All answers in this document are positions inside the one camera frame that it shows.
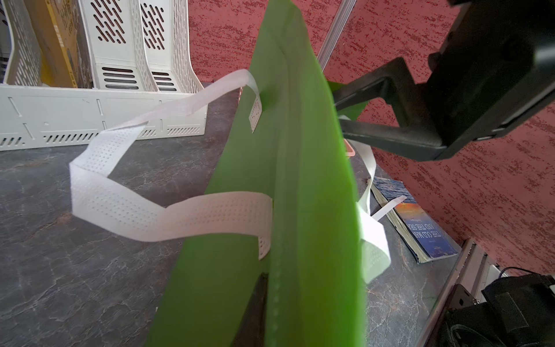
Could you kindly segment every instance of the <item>yellow book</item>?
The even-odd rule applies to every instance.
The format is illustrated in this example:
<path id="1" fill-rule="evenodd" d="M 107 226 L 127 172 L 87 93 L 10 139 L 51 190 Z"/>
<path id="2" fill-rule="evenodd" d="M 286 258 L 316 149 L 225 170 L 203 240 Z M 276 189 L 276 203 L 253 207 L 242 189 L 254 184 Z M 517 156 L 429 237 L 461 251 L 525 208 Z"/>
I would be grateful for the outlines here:
<path id="1" fill-rule="evenodd" d="M 25 0 L 44 61 L 42 81 L 51 87 L 78 88 L 76 0 Z"/>

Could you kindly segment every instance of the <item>perforated strap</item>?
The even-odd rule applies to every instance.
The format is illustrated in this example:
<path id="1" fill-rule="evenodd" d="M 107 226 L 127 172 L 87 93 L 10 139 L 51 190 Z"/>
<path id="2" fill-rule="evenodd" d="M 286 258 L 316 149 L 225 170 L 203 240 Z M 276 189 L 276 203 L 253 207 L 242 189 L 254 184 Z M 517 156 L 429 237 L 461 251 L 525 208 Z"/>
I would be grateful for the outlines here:
<path id="1" fill-rule="evenodd" d="M 366 190 L 357 204 L 361 225 L 360 237 L 364 241 L 362 243 L 362 278 L 366 283 L 370 283 L 372 279 L 378 277 L 391 264 L 391 255 L 387 245 L 384 226 L 378 222 L 380 219 L 378 217 L 380 215 L 383 217 L 383 215 L 398 205 L 400 201 L 390 202 L 370 217 L 370 187 L 376 173 L 376 159 L 369 145 L 353 140 L 349 140 L 349 142 L 360 155 L 368 173 L 370 173 Z"/>
<path id="2" fill-rule="evenodd" d="M 100 132 L 69 164 L 73 214 L 118 235 L 145 242 L 211 233 L 253 235 L 258 237 L 258 255 L 262 259 L 270 250 L 269 196 L 255 192 L 207 194 L 164 208 L 108 178 L 150 120 L 186 117 L 243 86 L 249 86 L 256 94 L 249 116 L 254 131 L 262 112 L 260 95 L 249 71 L 239 70 L 197 94 L 166 102 Z"/>

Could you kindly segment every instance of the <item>pink object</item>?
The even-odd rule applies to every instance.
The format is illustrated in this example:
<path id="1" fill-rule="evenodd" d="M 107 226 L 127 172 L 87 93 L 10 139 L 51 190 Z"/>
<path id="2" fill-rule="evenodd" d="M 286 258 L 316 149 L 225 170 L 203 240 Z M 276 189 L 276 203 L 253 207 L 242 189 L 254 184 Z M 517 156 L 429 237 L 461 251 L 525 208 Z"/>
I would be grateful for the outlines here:
<path id="1" fill-rule="evenodd" d="M 355 156 L 355 150 L 353 149 L 353 147 L 351 146 L 351 144 L 349 143 L 349 141 L 347 141 L 346 139 L 343 139 L 343 142 L 345 142 L 345 149 L 347 150 L 347 157 L 354 157 Z"/>

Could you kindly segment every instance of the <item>book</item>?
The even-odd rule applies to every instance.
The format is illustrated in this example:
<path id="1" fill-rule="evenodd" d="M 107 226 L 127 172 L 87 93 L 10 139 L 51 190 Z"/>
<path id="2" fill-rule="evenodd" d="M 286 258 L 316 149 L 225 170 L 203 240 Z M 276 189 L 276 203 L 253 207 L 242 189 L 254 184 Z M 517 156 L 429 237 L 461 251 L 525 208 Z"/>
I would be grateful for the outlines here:
<path id="1" fill-rule="evenodd" d="M 387 217 L 408 245 L 419 263 L 452 257 L 458 251 L 449 236 L 418 205 L 401 181 L 374 177 L 371 190 L 381 206 L 405 195 L 407 199 L 387 213 Z"/>

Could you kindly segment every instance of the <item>black device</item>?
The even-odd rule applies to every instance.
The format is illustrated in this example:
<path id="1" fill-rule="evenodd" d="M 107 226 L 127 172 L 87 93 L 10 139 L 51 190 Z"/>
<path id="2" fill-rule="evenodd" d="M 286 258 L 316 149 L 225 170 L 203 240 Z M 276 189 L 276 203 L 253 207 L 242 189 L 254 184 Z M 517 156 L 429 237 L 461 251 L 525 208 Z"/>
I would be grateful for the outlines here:
<path id="1" fill-rule="evenodd" d="M 333 93 L 340 110 L 377 97 L 399 127 L 340 119 L 346 139 L 406 158 L 452 157 L 467 143 L 508 134 L 555 99 L 555 0 L 463 4 L 432 74 L 415 84 L 402 58 Z"/>
<path id="2" fill-rule="evenodd" d="M 553 347 L 555 285 L 551 276 L 502 277 L 482 291 L 477 304 L 453 286 L 426 347 Z"/>

